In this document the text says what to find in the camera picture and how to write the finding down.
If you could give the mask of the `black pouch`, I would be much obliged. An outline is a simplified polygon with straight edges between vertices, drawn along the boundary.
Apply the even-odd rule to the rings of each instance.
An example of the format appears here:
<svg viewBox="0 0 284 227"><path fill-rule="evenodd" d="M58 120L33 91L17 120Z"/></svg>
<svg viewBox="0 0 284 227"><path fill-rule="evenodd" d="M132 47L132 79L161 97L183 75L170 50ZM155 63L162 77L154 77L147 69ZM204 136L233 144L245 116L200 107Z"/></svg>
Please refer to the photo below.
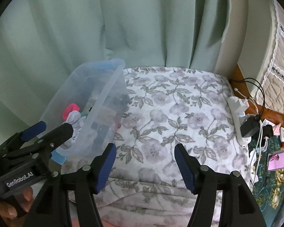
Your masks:
<svg viewBox="0 0 284 227"><path fill-rule="evenodd" d="M273 127L270 124L263 126L263 137L271 138L273 136Z"/></svg>

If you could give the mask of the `white charger plug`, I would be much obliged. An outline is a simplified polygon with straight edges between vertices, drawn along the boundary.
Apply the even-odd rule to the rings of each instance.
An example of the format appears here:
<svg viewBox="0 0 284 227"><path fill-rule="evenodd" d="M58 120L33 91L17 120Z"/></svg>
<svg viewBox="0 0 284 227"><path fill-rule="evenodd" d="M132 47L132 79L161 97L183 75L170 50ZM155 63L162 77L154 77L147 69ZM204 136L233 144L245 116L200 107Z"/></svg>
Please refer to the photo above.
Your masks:
<svg viewBox="0 0 284 227"><path fill-rule="evenodd" d="M234 103L236 114L243 114L249 108L248 100L238 98Z"/></svg>

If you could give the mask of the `black charger adapter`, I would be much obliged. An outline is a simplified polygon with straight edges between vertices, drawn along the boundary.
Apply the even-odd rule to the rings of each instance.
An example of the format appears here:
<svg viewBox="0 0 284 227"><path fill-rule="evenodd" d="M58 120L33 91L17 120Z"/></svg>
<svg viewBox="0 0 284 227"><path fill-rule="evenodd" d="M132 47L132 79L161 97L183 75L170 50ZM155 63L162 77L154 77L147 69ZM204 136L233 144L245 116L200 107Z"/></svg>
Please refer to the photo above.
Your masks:
<svg viewBox="0 0 284 227"><path fill-rule="evenodd" d="M258 118L249 117L240 127L241 136L243 138L252 137L260 130L260 122Z"/></svg>

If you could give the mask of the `dark green floral blanket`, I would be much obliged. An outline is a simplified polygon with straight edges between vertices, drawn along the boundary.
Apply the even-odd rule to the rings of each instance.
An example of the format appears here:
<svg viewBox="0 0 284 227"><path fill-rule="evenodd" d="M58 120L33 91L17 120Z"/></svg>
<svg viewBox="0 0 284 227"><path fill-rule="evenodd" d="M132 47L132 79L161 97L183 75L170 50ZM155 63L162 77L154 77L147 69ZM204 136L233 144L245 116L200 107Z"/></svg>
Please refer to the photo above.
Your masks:
<svg viewBox="0 0 284 227"><path fill-rule="evenodd" d="M281 147L281 140L278 136L273 136L267 141L267 150L262 153L257 170L259 181L252 189L266 225L272 226L284 203L284 169L268 171L267 161L269 154L284 151L284 148Z"/></svg>

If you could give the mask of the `floral white quilt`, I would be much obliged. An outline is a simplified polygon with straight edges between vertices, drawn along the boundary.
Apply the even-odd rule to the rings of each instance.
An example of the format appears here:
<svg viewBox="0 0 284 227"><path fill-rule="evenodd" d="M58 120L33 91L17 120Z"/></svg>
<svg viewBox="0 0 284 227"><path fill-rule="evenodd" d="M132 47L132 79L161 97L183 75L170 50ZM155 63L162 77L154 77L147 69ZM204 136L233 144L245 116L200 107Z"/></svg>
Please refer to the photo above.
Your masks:
<svg viewBox="0 0 284 227"><path fill-rule="evenodd" d="M248 151L236 140L228 80L201 70L124 71L130 102L114 141L115 164L95 196L104 226L186 226L196 196L174 158L181 143L216 172L249 180Z"/></svg>

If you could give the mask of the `clear plastic storage box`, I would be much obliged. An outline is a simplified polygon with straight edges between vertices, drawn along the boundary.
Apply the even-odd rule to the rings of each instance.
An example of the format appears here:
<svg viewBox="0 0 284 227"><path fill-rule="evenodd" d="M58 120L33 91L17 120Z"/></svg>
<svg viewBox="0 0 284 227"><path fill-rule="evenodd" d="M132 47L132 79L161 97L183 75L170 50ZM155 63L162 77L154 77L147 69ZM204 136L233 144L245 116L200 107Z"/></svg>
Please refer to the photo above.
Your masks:
<svg viewBox="0 0 284 227"><path fill-rule="evenodd" d="M130 100L124 67L122 59L81 64L53 96L40 117L47 125L45 132L65 122L73 127L72 138L52 152L56 163L93 159L113 141ZM80 111L63 120L62 113L71 103Z"/></svg>

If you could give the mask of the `beige quilted mattress cover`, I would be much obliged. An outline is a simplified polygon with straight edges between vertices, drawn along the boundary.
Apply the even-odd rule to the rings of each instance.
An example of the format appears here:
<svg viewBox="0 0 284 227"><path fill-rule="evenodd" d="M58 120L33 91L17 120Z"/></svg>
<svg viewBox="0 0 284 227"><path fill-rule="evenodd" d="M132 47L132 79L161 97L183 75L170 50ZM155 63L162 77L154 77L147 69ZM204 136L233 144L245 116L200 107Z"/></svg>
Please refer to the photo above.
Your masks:
<svg viewBox="0 0 284 227"><path fill-rule="evenodd" d="M262 85L264 94L248 85L257 103L284 114L284 9L277 0L230 0L216 70L230 76L235 66Z"/></svg>

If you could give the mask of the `green curtain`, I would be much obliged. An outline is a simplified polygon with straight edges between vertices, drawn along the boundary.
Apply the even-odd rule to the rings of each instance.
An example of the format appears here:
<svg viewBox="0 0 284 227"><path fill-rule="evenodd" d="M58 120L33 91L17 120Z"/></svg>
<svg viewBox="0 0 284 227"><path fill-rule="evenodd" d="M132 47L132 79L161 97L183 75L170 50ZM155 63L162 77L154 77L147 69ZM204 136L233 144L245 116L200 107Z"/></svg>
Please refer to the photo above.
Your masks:
<svg viewBox="0 0 284 227"><path fill-rule="evenodd" d="M228 0L12 0L0 17L0 100L33 124L80 64L212 72Z"/></svg>

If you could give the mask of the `white red bottle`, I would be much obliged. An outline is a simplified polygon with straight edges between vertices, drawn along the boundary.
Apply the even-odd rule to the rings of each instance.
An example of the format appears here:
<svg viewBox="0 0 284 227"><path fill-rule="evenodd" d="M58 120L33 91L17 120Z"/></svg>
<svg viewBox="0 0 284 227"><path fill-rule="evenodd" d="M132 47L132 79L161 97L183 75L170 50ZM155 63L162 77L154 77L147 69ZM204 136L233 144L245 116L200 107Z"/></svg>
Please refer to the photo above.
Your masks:
<svg viewBox="0 0 284 227"><path fill-rule="evenodd" d="M284 149L284 128L280 128L280 142L281 142L281 148Z"/></svg>

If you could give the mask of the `white power strip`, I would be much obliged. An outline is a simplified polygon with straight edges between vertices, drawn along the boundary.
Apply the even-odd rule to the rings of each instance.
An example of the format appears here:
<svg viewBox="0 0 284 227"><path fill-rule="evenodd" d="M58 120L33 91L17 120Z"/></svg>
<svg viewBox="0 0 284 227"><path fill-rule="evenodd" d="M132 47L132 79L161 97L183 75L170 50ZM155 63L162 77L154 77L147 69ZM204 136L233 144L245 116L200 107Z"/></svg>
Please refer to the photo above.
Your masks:
<svg viewBox="0 0 284 227"><path fill-rule="evenodd" d="M234 103L235 101L238 99L238 97L236 96L230 96L227 100L227 103L229 105L230 111L231 111L231 115L233 118L233 123L236 129L236 139L237 142L239 143L239 145L245 149L247 148L248 144L251 142L251 137L247 137L247 138L243 138L241 136L241 132L240 132L240 127L241 127L241 121L244 121L246 118L246 114L236 114L235 110L234 110Z"/></svg>

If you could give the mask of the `smartphone with pink screen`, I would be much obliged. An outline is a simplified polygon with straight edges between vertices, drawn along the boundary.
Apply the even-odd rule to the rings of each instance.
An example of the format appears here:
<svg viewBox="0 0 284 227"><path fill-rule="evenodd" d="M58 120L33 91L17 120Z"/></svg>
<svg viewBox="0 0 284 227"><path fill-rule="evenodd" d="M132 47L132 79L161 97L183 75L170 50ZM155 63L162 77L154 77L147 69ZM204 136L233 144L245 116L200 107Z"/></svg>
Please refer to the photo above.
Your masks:
<svg viewBox="0 0 284 227"><path fill-rule="evenodd" d="M276 171L284 169L284 151L268 154L267 170Z"/></svg>

